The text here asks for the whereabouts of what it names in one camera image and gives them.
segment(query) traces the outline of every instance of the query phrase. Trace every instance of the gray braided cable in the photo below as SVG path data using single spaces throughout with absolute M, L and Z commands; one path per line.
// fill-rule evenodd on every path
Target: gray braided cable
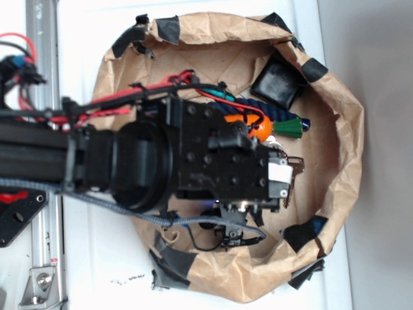
M 33 189 L 35 191 L 52 191 L 56 193 L 63 193 L 69 197 L 73 197 L 78 200 L 82 200 L 87 203 L 91 203 L 94 205 L 99 205 L 106 209 L 110 209 L 116 213 L 128 215 L 128 216 L 136 216 L 141 218 L 142 220 L 154 223 L 158 226 L 162 227 L 171 227 L 171 226 L 180 226 L 180 225 L 188 225 L 191 223 L 211 223 L 215 225 L 223 225 L 223 226 L 233 226 L 244 231 L 250 231 L 252 233 L 256 233 L 260 235 L 263 239 L 267 236 L 266 234 L 256 227 L 246 226 L 240 223 L 232 222 L 226 220 L 224 218 L 220 218 L 218 216 L 195 216 L 191 218 L 176 218 L 176 219 L 166 219 L 161 218 L 155 215 L 149 214 L 141 214 L 123 207 L 117 203 L 113 203 L 107 200 L 103 200 L 100 198 L 96 198 L 93 196 L 89 196 L 87 194 L 79 194 L 76 192 L 62 192 L 63 188 L 59 184 L 55 183 L 46 183 L 46 182 L 37 182 L 37 181 L 29 181 L 29 180 L 21 180 L 21 179 L 13 179 L 13 178 L 0 178 L 0 187 L 15 187 L 15 188 L 23 188 L 23 189 Z

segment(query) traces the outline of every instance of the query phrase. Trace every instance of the metal clamp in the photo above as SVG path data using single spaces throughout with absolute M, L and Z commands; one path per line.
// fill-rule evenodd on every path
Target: metal clamp
M 59 303 L 59 284 L 55 280 L 55 267 L 31 269 L 19 310 L 49 309 Z

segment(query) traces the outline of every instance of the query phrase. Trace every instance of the black tape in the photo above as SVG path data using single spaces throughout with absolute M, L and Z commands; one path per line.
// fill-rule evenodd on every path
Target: black tape
M 306 243 L 315 239 L 327 223 L 322 216 L 313 216 L 307 223 L 283 229 L 280 234 L 297 253 Z
M 270 25 L 280 27 L 281 29 L 284 29 L 285 31 L 290 32 L 292 34 L 291 30 L 289 29 L 287 24 L 284 22 L 284 20 L 281 18 L 281 16 L 278 15 L 277 13 L 275 13 L 275 12 L 268 15 L 268 16 L 266 16 L 266 17 L 264 17 L 261 21 L 263 23 L 266 23 L 266 24 L 270 24 Z M 298 41 L 298 39 L 296 37 L 293 37 L 291 39 L 291 43 L 295 47 L 297 47 L 298 49 L 304 50 L 303 45 Z
M 268 16 L 266 16 L 266 17 L 264 17 L 264 18 L 262 18 L 261 21 L 263 23 L 267 23 L 267 24 L 270 24 L 270 25 L 280 27 L 280 28 L 284 29 L 285 31 L 288 31 L 288 32 L 292 33 L 291 30 L 289 29 L 289 27 L 287 26 L 287 24 L 281 18 L 281 16 L 278 15 L 277 13 L 275 13 L 275 12 L 268 15 Z
M 152 275 L 154 276 L 152 285 L 154 287 L 188 289 L 190 282 L 187 279 L 181 278 L 168 270 L 168 268 L 163 265 L 162 260 L 160 260 L 152 251 L 150 251 L 149 254 L 154 266 L 154 270 L 152 270 Z
M 178 16 L 171 18 L 156 19 L 157 34 L 166 42 L 172 44 L 179 43 L 179 35 L 181 34 L 181 28 L 179 27 Z
M 328 68 L 324 67 L 315 58 L 309 59 L 302 67 L 303 74 L 308 82 L 313 83 L 318 81 L 328 72 Z
M 121 34 L 121 36 L 112 45 L 112 51 L 116 58 L 123 55 L 128 45 L 134 41 L 143 41 L 145 39 L 145 26 L 132 26 Z
M 186 279 L 197 254 L 181 252 L 167 246 L 159 234 L 156 237 L 155 248 L 162 256 L 161 265 L 178 277 Z
M 314 263 L 294 272 L 292 279 L 288 282 L 294 289 L 299 289 L 305 280 L 311 280 L 311 276 L 316 271 L 324 269 L 324 260 L 316 260 Z

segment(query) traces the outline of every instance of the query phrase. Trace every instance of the crumpled brown paper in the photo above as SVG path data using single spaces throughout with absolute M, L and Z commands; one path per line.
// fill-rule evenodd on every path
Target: crumpled brown paper
M 194 69 L 203 83 L 225 81 L 234 95 L 247 89 L 257 78 L 269 56 L 277 49 L 298 70 L 310 59 L 290 41 L 293 35 L 277 26 L 251 18 L 220 13 L 197 13 L 179 17 L 179 44 L 163 41 L 156 20 L 148 24 L 142 44 L 153 59 L 138 54 L 130 45 L 120 58 L 109 50 L 99 69 L 94 97 L 113 94 L 133 82 L 159 82 L 168 74 Z M 195 92 L 185 99 L 205 102 Z M 250 247 L 199 252 L 186 229 L 167 232 L 142 220 L 133 219 L 142 240 L 155 253 L 159 231 L 174 249 L 199 253 L 190 267 L 189 289 L 219 295 L 237 302 L 251 302 L 289 281 L 292 273 L 312 262 L 320 253 L 332 250 L 337 234 L 352 210 L 359 193 L 364 137 L 364 110 L 357 99 L 328 72 L 313 82 L 292 106 L 291 112 L 311 120 L 310 130 L 301 139 L 277 137 L 290 156 L 305 159 L 305 172 L 296 178 L 288 209 L 264 211 L 268 238 Z M 94 122 L 98 128 L 118 129 L 130 116 Z M 201 203 L 171 199 L 170 209 L 182 216 L 198 215 Z M 313 215 L 328 218 L 318 236 L 296 253 L 280 235 L 280 230 L 308 221 Z M 198 245 L 209 247 L 216 239 L 210 231 L 193 226 Z

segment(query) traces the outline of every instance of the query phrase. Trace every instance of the green tassel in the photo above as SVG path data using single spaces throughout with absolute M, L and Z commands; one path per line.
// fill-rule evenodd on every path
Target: green tassel
M 303 124 L 301 118 L 293 118 L 288 121 L 274 122 L 274 132 L 283 136 L 301 138 L 303 136 Z

